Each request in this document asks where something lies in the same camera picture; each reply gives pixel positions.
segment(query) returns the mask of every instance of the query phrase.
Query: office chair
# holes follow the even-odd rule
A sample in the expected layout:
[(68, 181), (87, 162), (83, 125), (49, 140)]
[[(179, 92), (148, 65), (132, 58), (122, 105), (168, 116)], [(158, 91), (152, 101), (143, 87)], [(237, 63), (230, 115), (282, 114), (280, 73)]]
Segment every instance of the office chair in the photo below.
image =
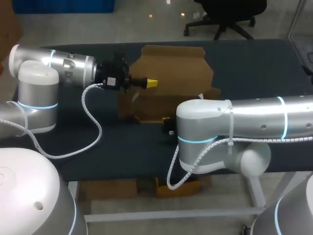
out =
[(202, 21), (186, 24), (184, 36), (189, 36), (189, 27), (218, 24), (220, 27), (214, 40), (218, 40), (227, 27), (247, 39), (253, 39), (236, 22), (250, 21), (249, 26), (254, 27), (254, 16), (264, 12), (267, 7), (267, 0), (195, 0), (195, 2), (203, 6), (206, 15)]

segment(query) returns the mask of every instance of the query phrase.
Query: blue bin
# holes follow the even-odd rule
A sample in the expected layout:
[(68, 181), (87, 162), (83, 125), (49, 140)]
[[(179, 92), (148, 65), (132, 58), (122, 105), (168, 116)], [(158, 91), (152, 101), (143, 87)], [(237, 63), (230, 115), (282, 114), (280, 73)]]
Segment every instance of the blue bin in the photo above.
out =
[(110, 13), (114, 0), (13, 0), (17, 14)]

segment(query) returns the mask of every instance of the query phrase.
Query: black table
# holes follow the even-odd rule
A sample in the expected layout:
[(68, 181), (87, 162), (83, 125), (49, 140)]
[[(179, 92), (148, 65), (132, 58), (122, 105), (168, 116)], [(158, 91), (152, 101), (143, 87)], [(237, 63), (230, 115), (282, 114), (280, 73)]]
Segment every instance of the black table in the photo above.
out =
[[(69, 45), (53, 47), (112, 60), (115, 50), (125, 52), (132, 64), (147, 43)], [(312, 86), (292, 49), (283, 40), (164, 42), (157, 45), (203, 47), (214, 71), (213, 86), (221, 99), (249, 99), (313, 94)], [(58, 123), (54, 130), (38, 134), (43, 149), (54, 155), (85, 147), (97, 137), (97, 128), (81, 106), (82, 89), (63, 86), (59, 92)], [(116, 178), (166, 177), (175, 145), (161, 132), (160, 124), (136, 124), (117, 118), (117, 97), (95, 89), (87, 95), (87, 107), (103, 127), (103, 137), (94, 148), (62, 160), (53, 160), (65, 181)], [(34, 149), (28, 136), (0, 142), (0, 147)], [(268, 172), (312, 171), (310, 142), (273, 144)], [(176, 164), (174, 175), (184, 172)], [(232, 173), (219, 170), (215, 173)]]

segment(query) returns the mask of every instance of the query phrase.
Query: cardboard box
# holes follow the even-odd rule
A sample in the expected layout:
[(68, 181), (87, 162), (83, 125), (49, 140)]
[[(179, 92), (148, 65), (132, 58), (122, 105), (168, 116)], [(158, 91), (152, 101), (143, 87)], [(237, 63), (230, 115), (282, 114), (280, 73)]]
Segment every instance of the cardboard box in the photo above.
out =
[(11, 0), (0, 1), (0, 61), (22, 37), (22, 29), (12, 9)]
[(200, 191), (200, 181), (190, 180), (182, 184), (176, 190), (170, 190), (166, 184), (162, 184), (156, 178), (156, 197), (157, 198), (170, 198), (170, 197), (186, 197), (191, 196)]
[(79, 187), (81, 201), (137, 196), (136, 179), (82, 181)]
[(217, 99), (219, 89), (211, 87), (213, 71), (204, 59), (202, 47), (148, 45), (131, 65), (134, 78), (158, 80), (156, 88), (132, 88), (118, 95), (120, 118), (135, 116), (140, 122), (162, 122), (173, 117), (177, 106), (187, 100)]

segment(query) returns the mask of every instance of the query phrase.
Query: robotic arm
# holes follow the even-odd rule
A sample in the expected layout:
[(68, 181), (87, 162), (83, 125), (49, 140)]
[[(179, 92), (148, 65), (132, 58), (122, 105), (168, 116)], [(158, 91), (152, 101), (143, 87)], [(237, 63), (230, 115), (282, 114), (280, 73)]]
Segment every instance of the robotic arm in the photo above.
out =
[[(259, 176), (270, 162), (268, 143), (313, 140), (312, 117), (311, 95), (232, 102), (186, 101), (177, 108), (179, 145), (167, 185), (175, 190), (192, 173), (203, 174), (222, 168), (246, 177)], [(180, 165), (188, 173), (172, 186), (170, 175), (178, 150)]]
[(99, 128), (97, 138), (99, 140), (101, 126), (85, 105), (85, 95), (88, 90), (96, 87), (126, 91), (131, 86), (145, 89), (156, 84), (151, 79), (132, 78), (123, 55), (118, 53), (115, 54), (112, 62), (105, 61), (99, 65), (92, 56), (16, 45), (10, 53), (9, 70), (11, 75), (19, 80), (18, 102), (8, 101), (0, 104), (0, 120), (2, 120), (0, 139), (52, 130), (56, 125), (57, 94), (60, 83), (85, 89), (82, 105), (87, 115)]

